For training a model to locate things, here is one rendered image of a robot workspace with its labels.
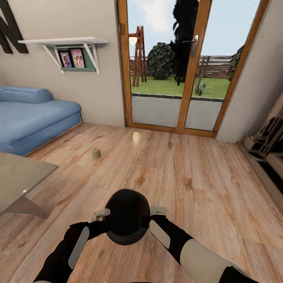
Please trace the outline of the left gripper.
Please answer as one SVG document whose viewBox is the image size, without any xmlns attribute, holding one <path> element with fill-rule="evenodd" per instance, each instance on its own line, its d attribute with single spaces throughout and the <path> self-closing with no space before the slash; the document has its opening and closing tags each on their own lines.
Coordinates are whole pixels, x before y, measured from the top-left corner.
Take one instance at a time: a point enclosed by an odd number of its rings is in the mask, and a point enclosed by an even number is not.
<svg viewBox="0 0 283 283">
<path fill-rule="evenodd" d="M 88 222 L 89 223 L 89 222 Z M 96 236 L 99 236 L 102 233 L 106 233 L 109 231 L 109 225 L 110 223 L 108 222 L 108 219 L 103 220 L 103 221 L 95 221 L 91 222 L 89 224 L 94 224 L 95 226 L 95 235 L 91 239 L 95 238 Z"/>
</svg>

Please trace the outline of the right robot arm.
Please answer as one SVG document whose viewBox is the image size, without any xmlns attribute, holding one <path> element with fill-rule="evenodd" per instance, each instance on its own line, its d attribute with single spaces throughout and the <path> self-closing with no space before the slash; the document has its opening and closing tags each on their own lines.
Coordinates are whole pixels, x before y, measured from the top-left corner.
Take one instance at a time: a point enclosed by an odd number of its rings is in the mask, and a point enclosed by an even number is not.
<svg viewBox="0 0 283 283">
<path fill-rule="evenodd" d="M 194 283 L 259 283 L 236 264 L 222 258 L 178 228 L 159 213 L 163 206 L 151 206 L 150 216 L 142 216 L 143 228 L 162 243 Z"/>
</svg>

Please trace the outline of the cauldron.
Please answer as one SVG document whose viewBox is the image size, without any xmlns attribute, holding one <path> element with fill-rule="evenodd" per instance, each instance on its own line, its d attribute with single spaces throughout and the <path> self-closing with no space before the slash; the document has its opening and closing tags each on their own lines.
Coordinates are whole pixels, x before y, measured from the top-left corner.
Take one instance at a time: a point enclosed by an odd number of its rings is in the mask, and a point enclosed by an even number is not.
<svg viewBox="0 0 283 283">
<path fill-rule="evenodd" d="M 138 242 L 147 232 L 141 224 L 142 216 L 150 216 L 151 209 L 144 195 L 131 189 L 115 192 L 107 202 L 105 209 L 110 214 L 102 217 L 108 219 L 108 237 L 119 245 L 132 245 Z"/>
</svg>

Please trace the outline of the pillar candle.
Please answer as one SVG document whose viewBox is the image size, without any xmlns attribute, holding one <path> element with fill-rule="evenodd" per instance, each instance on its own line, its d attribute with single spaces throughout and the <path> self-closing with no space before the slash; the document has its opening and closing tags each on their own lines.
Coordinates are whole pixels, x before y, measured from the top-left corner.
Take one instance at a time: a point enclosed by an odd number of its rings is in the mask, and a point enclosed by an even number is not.
<svg viewBox="0 0 283 283">
<path fill-rule="evenodd" d="M 100 154 L 99 148 L 93 148 L 91 150 L 91 152 L 92 152 L 92 155 L 93 155 L 94 159 L 99 159 L 100 158 L 101 154 Z"/>
</svg>

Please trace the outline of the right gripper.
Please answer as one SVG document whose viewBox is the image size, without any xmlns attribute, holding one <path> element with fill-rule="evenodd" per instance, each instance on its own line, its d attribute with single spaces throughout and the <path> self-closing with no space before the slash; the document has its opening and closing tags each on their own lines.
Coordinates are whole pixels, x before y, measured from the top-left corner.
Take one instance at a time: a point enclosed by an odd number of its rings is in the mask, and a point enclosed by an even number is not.
<svg viewBox="0 0 283 283">
<path fill-rule="evenodd" d="M 143 228 L 149 228 L 149 223 L 153 216 L 142 216 L 141 224 Z"/>
</svg>

